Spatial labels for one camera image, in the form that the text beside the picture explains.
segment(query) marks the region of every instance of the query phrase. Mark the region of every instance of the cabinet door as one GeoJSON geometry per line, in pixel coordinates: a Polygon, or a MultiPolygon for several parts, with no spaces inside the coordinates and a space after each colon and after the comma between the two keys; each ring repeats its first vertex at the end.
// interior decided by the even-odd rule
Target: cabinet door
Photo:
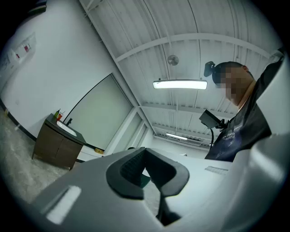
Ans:
{"type": "Polygon", "coordinates": [[[36,155],[54,159],[62,140],[61,134],[43,125],[37,137],[34,152],[36,155]]]}
{"type": "Polygon", "coordinates": [[[64,138],[56,155],[56,162],[63,166],[73,167],[82,145],[64,138]]]}

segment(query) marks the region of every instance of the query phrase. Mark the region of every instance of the vanity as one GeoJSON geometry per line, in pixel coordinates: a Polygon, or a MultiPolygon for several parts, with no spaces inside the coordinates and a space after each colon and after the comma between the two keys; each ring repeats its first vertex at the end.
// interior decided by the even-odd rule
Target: vanity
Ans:
{"type": "Polygon", "coordinates": [[[50,114],[37,137],[32,159],[37,157],[58,166],[73,168],[82,146],[86,144],[82,134],[57,121],[50,114]]]}

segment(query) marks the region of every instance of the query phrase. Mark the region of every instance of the black countertop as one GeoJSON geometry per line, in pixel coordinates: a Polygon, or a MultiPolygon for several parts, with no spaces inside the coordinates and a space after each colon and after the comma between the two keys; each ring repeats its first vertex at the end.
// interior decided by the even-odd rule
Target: black countertop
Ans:
{"type": "Polygon", "coordinates": [[[47,124],[48,126],[50,126],[51,128],[53,128],[55,131],[57,131],[59,134],[69,138],[70,140],[75,141],[76,143],[79,143],[81,145],[85,145],[87,144],[85,139],[83,138],[82,134],[77,132],[76,130],[74,130],[73,128],[69,127],[69,129],[73,130],[77,136],[73,136],[70,133],[68,133],[67,131],[63,130],[62,128],[60,128],[57,125],[57,120],[56,118],[53,116],[53,114],[50,114],[44,121],[45,124],[47,124]]]}

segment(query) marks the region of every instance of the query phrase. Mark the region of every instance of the bottle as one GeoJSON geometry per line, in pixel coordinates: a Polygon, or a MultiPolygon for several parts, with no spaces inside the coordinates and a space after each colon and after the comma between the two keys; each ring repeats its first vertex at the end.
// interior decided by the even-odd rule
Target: bottle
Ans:
{"type": "Polygon", "coordinates": [[[54,117],[55,117],[55,118],[58,117],[59,111],[60,111],[60,109],[59,109],[58,111],[55,112],[55,114],[54,114],[54,117]]]}

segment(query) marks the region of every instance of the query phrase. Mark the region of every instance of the soap dispenser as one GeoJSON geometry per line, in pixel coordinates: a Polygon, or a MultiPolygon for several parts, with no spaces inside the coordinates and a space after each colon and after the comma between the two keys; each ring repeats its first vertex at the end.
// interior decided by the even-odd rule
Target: soap dispenser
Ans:
{"type": "Polygon", "coordinates": [[[55,117],[55,118],[58,117],[59,111],[60,111],[60,109],[59,109],[58,111],[55,112],[55,114],[54,114],[54,117],[55,117]]]}

